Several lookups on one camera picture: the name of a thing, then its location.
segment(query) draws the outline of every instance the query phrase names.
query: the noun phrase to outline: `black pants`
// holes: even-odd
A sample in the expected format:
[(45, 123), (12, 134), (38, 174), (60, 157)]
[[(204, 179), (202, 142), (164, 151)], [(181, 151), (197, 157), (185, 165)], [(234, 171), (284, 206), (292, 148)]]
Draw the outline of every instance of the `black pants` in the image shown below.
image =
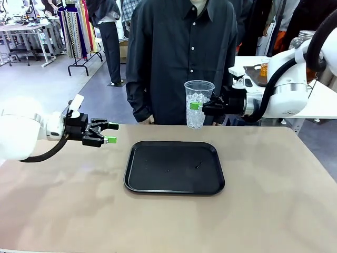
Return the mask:
[(121, 81), (121, 54), (116, 24), (106, 22), (99, 24), (98, 27), (101, 31), (111, 82), (119, 83)]

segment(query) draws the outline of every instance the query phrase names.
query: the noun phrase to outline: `black hose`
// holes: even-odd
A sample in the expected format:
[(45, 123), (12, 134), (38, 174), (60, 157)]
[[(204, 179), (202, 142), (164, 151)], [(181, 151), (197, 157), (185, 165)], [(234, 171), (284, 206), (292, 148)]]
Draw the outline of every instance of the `black hose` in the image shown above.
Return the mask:
[(320, 51), (326, 38), (330, 33), (337, 27), (337, 9), (332, 12), (319, 26), (315, 32), (313, 38), (311, 39), (310, 45), (308, 47), (308, 52), (306, 54), (306, 65), (313, 71), (320, 72), (324, 71), (326, 68), (325, 59), (320, 59)]
[(55, 147), (50, 149), (47, 153), (38, 155), (36, 157), (28, 157), (27, 159), (19, 161), (19, 162), (27, 162), (27, 163), (43, 162), (43, 161), (49, 159), (50, 157), (52, 157), (53, 155), (55, 155), (56, 153), (58, 153), (61, 150), (61, 148), (63, 148), (64, 145), (67, 143), (67, 141), (68, 141), (68, 136), (63, 136), (60, 139), (60, 141), (55, 145)]
[(264, 93), (263, 93), (263, 97), (262, 97), (262, 101), (261, 101), (261, 105), (258, 111), (254, 112), (252, 115), (250, 116), (245, 116), (243, 119), (246, 122), (249, 123), (253, 123), (253, 122), (257, 122), (259, 121), (263, 115), (265, 114), (268, 104), (269, 104), (269, 100), (270, 97), (273, 95), (274, 93), (274, 88), (275, 85), (277, 83), (277, 81), (280, 79), (280, 77), (288, 70), (290, 69), (292, 66), (294, 66), (296, 64), (295, 58), (287, 61), (286, 63), (284, 63), (272, 76), (272, 78), (270, 78), (268, 85), (266, 86)]

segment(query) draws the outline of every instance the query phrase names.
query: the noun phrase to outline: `clear plastic cup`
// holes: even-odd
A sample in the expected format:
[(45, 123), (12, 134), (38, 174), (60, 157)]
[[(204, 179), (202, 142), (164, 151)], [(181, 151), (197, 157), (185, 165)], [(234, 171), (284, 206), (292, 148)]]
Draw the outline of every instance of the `clear plastic cup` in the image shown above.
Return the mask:
[(212, 95), (215, 85), (208, 81), (188, 81), (185, 83), (186, 88), (186, 119), (187, 126), (194, 129), (199, 129), (205, 121), (205, 114), (202, 111), (202, 106), (198, 110), (191, 109), (191, 103), (207, 103)]

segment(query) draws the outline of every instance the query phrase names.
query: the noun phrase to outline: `clothing rack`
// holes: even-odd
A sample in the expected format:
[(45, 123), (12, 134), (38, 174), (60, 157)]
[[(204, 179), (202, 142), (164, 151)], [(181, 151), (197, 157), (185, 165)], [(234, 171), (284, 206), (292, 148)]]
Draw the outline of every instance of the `clothing rack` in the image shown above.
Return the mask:
[(95, 55), (98, 55), (101, 62), (103, 58), (100, 53), (101, 47), (97, 50), (95, 32), (89, 23), (85, 0), (66, 1), (65, 6), (59, 1), (57, 7), (68, 56), (75, 61), (68, 66), (69, 76), (72, 75), (71, 67), (84, 67), (86, 75), (89, 76), (85, 64)]

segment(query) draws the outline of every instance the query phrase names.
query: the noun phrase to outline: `glass jar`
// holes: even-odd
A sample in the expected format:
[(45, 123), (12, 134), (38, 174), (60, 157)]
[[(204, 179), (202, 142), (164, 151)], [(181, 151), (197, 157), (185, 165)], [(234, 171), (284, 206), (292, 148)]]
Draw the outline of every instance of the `glass jar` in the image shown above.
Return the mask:
[(315, 34), (315, 31), (300, 31), (299, 36), (293, 38), (290, 42), (289, 49), (298, 48), (304, 41), (310, 40)]

